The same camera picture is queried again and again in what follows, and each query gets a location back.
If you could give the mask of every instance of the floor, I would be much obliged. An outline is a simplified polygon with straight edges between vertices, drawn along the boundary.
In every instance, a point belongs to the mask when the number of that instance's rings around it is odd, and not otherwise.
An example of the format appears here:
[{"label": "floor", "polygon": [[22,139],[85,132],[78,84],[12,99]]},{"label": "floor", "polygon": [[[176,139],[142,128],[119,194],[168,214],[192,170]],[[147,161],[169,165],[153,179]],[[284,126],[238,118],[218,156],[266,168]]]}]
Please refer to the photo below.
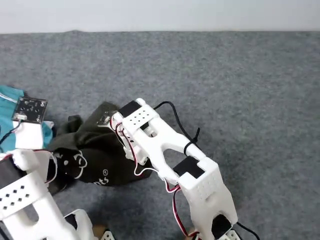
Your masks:
[{"label": "floor", "polygon": [[[170,100],[191,135],[201,127],[198,144],[219,164],[242,224],[264,240],[320,234],[319,32],[0,35],[0,83],[48,99],[57,125],[102,101]],[[169,107],[159,113],[178,130]],[[166,156],[172,167],[182,160]],[[116,188],[79,182],[54,198],[118,240],[183,239],[154,174]],[[183,195],[177,207],[191,228]]]}]

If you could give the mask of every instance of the white wall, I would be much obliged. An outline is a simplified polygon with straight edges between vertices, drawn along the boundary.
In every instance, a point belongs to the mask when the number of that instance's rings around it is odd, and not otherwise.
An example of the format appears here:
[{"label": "white wall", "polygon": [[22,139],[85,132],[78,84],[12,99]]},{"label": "white wall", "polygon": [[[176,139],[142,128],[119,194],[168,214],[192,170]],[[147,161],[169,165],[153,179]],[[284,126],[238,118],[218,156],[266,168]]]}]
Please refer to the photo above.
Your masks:
[{"label": "white wall", "polygon": [[320,0],[1,0],[0,33],[320,30]]}]

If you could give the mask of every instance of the teal fabric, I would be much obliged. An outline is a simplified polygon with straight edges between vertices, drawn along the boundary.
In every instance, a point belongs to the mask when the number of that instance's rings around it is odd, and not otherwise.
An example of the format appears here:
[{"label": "teal fabric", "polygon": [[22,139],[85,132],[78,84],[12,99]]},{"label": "teal fabric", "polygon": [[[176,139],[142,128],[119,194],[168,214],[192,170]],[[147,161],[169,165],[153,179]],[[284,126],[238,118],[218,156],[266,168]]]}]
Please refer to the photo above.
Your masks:
[{"label": "teal fabric", "polygon": [[[15,101],[17,101],[19,97],[23,97],[25,95],[24,91],[5,85],[0,85],[0,93]],[[16,103],[0,96],[0,139],[14,127],[11,117],[14,113],[15,107]],[[43,147],[46,148],[53,138],[53,132],[49,126],[47,126],[45,123],[42,123],[42,133]],[[10,134],[10,136],[1,144],[0,152],[1,149],[4,152],[7,152],[14,150],[15,148],[16,136],[15,134]]]}]

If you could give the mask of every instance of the dark green cloth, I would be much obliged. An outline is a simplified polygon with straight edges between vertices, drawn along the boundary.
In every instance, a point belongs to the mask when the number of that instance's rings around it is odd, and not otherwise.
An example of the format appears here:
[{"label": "dark green cloth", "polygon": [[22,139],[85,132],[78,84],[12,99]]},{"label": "dark green cloth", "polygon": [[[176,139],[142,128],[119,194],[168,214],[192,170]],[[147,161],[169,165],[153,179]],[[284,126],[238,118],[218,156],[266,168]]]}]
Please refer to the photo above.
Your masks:
[{"label": "dark green cloth", "polygon": [[104,113],[111,116],[117,110],[117,106],[103,102],[85,122],[79,115],[70,116],[57,130],[47,150],[57,157],[60,174],[102,186],[123,185],[150,176],[151,171],[135,176],[135,163],[126,158],[116,134],[97,125]]}]

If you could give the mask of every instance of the black circuit board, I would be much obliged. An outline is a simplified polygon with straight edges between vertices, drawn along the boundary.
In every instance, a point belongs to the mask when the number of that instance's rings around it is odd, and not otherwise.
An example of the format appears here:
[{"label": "black circuit board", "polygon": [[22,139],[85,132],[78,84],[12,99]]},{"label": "black circuit board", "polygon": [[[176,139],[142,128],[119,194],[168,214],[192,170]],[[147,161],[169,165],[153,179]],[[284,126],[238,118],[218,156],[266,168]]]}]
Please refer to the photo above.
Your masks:
[{"label": "black circuit board", "polygon": [[20,97],[12,115],[13,121],[41,124],[44,120],[48,101],[45,99]]}]

